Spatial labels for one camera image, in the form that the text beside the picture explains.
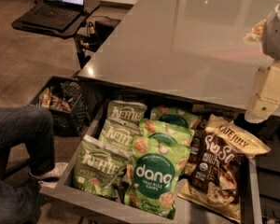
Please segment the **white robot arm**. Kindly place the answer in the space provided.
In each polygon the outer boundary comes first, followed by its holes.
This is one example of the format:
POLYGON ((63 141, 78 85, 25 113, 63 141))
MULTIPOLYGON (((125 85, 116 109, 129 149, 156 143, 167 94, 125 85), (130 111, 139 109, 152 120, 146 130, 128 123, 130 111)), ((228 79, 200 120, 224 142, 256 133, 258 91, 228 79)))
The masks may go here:
POLYGON ((280 2, 243 40, 249 45, 260 43, 262 52, 273 59, 268 68, 260 68, 256 73, 254 94, 245 112, 246 121, 261 123, 280 106, 280 2))

